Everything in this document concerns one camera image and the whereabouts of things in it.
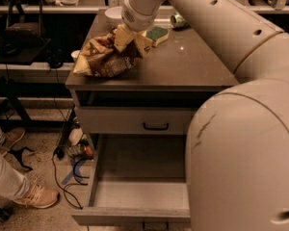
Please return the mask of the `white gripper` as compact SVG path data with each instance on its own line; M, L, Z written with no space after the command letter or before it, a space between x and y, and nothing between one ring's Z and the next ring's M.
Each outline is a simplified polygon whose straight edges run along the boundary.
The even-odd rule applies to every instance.
M146 30L154 22L159 7L159 0L124 0L121 17L126 25L119 24L116 28L115 47L118 52L122 52L134 39L141 56L144 57L148 54L153 40L143 34L134 36L132 31Z

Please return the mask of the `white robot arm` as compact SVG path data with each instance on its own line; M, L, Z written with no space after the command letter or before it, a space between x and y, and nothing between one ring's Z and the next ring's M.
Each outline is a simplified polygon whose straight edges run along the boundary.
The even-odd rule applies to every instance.
M236 0L125 0L124 23L147 29L164 1L238 81L189 126L192 231L289 231L289 34Z

